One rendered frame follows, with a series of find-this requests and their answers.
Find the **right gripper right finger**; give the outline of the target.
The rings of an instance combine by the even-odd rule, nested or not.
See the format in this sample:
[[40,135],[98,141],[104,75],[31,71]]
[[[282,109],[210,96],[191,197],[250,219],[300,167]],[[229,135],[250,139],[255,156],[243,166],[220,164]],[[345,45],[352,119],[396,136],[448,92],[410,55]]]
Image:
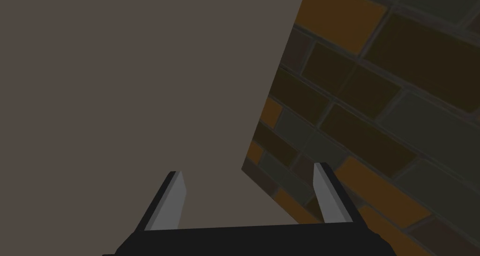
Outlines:
[[313,187],[326,223],[366,223],[327,163],[314,163]]

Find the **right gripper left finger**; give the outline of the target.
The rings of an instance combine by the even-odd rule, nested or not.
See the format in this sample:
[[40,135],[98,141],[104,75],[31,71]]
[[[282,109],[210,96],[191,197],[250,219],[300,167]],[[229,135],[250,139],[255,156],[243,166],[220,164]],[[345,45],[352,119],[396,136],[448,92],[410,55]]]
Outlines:
[[135,231],[178,229],[186,193],[182,172],[169,172]]

